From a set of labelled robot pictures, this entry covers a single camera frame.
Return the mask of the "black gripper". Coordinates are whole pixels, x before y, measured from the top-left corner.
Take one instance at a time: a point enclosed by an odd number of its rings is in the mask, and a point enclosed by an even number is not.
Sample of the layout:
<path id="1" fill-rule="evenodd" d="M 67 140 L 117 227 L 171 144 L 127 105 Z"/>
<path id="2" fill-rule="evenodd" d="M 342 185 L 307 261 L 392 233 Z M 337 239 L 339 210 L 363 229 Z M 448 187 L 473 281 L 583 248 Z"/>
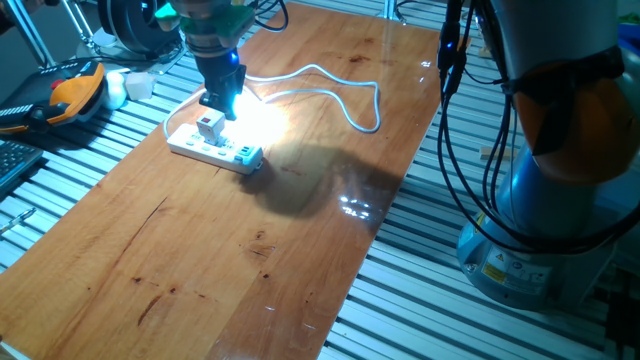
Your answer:
<path id="1" fill-rule="evenodd" d="M 240 63 L 238 50 L 204 57 L 194 56 L 197 69 L 204 78 L 205 89 L 199 104 L 222 111 L 230 121 L 237 119 L 235 102 L 244 85 L 246 66 Z"/>

